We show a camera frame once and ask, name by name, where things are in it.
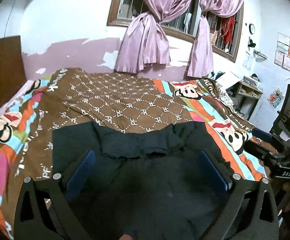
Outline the black winter jacket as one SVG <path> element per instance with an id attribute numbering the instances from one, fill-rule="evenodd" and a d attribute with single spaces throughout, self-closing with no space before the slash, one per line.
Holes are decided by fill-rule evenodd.
<path id="1" fill-rule="evenodd" d="M 203 122 L 141 134 L 86 122 L 55 130 L 52 143 L 55 173 L 92 154 L 66 190 L 92 239 L 198 239 L 228 200 L 207 179 L 202 150 L 230 163 Z"/>

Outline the wooden desk shelf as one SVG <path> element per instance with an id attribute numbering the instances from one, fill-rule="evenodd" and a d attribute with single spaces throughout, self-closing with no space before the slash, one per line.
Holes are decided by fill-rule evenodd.
<path id="1" fill-rule="evenodd" d="M 262 91 L 248 83 L 239 81 L 228 91 L 233 108 L 243 118 L 249 120 L 262 96 Z"/>

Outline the colourful cartoon bed quilt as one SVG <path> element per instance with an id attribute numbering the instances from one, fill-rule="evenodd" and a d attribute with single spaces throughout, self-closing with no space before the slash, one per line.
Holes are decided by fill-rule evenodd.
<path id="1" fill-rule="evenodd" d="M 24 178 L 52 176 L 52 132 L 88 121 L 122 133 L 202 122 L 236 173 L 248 180 L 266 175 L 257 158 L 242 148 L 252 138 L 253 125 L 235 113 L 213 80 L 167 82 L 61 69 L 28 81 L 0 109 L 0 230 L 8 239 Z"/>

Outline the red hanging garment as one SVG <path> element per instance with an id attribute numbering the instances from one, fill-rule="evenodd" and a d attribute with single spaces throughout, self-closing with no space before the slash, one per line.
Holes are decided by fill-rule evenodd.
<path id="1" fill-rule="evenodd" d="M 221 37 L 224 45 L 227 45 L 228 43 L 232 44 L 235 24 L 236 20 L 234 16 L 222 19 Z"/>

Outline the brown wooden headboard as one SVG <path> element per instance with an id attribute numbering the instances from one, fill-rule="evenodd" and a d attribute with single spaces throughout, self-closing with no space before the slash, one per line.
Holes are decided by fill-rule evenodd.
<path id="1" fill-rule="evenodd" d="M 0 107 L 26 83 L 20 36 L 0 39 Z"/>

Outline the left pink curtain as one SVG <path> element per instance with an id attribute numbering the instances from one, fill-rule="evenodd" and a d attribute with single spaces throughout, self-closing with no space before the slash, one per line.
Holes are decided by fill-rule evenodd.
<path id="1" fill-rule="evenodd" d="M 151 64 L 169 64 L 169 42 L 162 24 L 181 16 L 192 0 L 143 1 L 148 11 L 129 24 L 116 60 L 117 72 L 135 74 Z"/>

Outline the wooden framed window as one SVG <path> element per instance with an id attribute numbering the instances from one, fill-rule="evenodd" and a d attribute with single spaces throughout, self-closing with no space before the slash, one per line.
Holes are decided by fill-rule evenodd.
<path id="1" fill-rule="evenodd" d="M 107 25 L 127 27 L 134 18 L 146 11 L 148 11 L 148 7 L 143 0 L 112 0 Z M 199 0 L 192 0 L 188 9 L 181 16 L 163 24 L 163 30 L 168 36 L 193 42 L 197 35 L 200 15 L 201 8 L 199 7 Z M 221 37 L 223 17 L 217 16 L 210 11 L 205 13 L 205 16 L 210 26 L 213 52 L 231 62 L 235 62 L 239 50 L 244 8 L 241 7 L 234 15 L 236 24 L 234 27 L 232 44 L 223 44 Z"/>

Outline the round wall clock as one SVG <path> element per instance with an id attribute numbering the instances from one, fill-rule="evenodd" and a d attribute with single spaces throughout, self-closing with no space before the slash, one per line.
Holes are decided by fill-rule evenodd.
<path id="1" fill-rule="evenodd" d="M 249 33 L 251 35 L 253 35 L 255 33 L 255 26 L 254 26 L 254 24 L 250 23 L 249 26 L 248 26 L 248 28 L 249 28 Z"/>

